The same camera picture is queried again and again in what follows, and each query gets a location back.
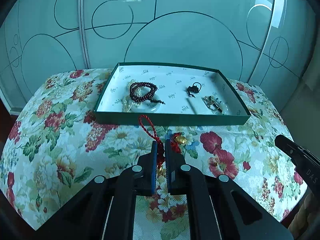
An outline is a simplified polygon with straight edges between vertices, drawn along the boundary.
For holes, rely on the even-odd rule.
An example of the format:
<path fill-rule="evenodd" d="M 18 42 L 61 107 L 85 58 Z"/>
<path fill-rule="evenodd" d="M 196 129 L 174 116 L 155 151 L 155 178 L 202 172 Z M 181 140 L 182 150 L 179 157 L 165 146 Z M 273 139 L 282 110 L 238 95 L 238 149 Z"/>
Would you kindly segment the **glass sliding wardrobe doors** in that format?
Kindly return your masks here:
<path fill-rule="evenodd" d="M 281 110 L 316 34 L 307 0 L 11 0 L 1 11 L 1 100 L 18 114 L 55 73 L 168 62 L 260 86 Z"/>

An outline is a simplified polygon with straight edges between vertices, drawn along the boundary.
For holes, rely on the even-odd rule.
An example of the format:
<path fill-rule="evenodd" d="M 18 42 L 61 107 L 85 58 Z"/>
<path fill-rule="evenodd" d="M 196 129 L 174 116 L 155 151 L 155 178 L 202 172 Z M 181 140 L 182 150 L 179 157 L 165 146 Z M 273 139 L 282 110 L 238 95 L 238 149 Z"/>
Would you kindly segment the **white jade bangle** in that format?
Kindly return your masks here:
<path fill-rule="evenodd" d="M 137 103 L 130 99 L 129 102 L 131 103 L 130 111 L 133 113 L 155 113 L 162 105 L 159 102 L 154 103 L 149 100 Z"/>

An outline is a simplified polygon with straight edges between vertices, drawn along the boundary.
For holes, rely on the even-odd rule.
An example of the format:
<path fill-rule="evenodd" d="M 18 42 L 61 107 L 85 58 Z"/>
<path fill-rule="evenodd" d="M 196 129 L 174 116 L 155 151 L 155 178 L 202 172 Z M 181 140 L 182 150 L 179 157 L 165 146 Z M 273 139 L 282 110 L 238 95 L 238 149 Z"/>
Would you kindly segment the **red tassel gold charm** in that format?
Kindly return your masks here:
<path fill-rule="evenodd" d="M 181 147 L 187 143 L 186 137 L 182 133 L 174 133 L 170 139 L 171 150 L 175 153 L 181 153 Z"/>

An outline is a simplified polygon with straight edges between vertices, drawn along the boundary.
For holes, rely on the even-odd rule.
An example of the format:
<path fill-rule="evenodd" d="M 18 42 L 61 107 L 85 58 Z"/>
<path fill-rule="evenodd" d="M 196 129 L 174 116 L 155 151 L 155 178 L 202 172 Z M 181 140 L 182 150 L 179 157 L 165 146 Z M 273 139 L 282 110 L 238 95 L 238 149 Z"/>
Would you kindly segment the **white jade bar pendant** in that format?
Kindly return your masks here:
<path fill-rule="evenodd" d="M 200 113 L 200 110 L 198 108 L 197 98 L 187 98 L 187 102 L 189 103 L 194 114 Z"/>

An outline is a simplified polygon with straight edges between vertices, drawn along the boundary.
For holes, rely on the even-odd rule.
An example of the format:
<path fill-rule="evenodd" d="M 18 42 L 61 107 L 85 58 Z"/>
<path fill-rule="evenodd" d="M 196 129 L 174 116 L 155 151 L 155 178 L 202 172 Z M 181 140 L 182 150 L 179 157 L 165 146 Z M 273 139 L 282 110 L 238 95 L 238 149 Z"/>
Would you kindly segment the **green jewelry box tray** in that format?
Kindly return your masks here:
<path fill-rule="evenodd" d="M 130 86 L 148 82 L 157 87 L 154 103 L 161 103 L 155 113 L 130 111 Z M 199 82 L 199 114 L 194 114 L 187 98 L 187 88 Z M 217 69 L 169 63 L 119 63 L 111 72 L 93 110 L 102 124 L 136 125 L 147 115 L 156 126 L 226 126 L 243 125 L 251 116 L 247 106 L 227 78 Z"/>

